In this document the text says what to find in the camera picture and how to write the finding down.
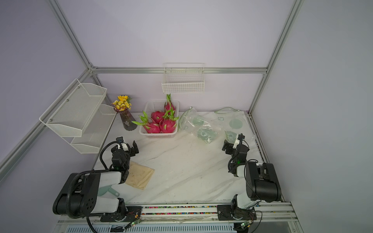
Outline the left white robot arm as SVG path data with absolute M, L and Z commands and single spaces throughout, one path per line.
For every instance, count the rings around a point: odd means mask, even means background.
M 115 227 L 113 232 L 125 232 L 138 224 L 142 207 L 128 209 L 124 199 L 118 195 L 112 198 L 103 195 L 111 185 L 125 183 L 129 176 L 130 159 L 138 153 L 136 142 L 129 145 L 123 137 L 108 143 L 99 154 L 104 169 L 72 173 L 53 203 L 53 213 L 71 219 L 85 218 L 94 233 L 96 229 L 90 220 L 94 216 L 106 222 L 127 222 L 124 227 Z

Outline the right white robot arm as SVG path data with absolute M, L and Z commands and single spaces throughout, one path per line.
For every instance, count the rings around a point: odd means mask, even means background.
M 231 155 L 228 172 L 235 177 L 244 178 L 245 191 L 236 194 L 231 201 L 231 211 L 250 210 L 264 201 L 267 203 L 281 200 L 281 186 L 271 163 L 260 164 L 256 159 L 247 159 L 249 147 L 244 140 L 235 143 L 224 141 L 222 150 Z

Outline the clear zip-top bag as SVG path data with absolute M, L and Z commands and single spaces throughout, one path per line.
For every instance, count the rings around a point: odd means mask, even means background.
M 229 143 L 234 143 L 239 134 L 245 134 L 248 124 L 243 111 L 225 107 L 214 113 L 217 123 L 225 133 L 225 139 Z
M 218 125 L 201 116 L 193 107 L 190 107 L 179 118 L 178 131 L 192 134 L 207 144 L 218 139 L 221 134 L 221 128 Z

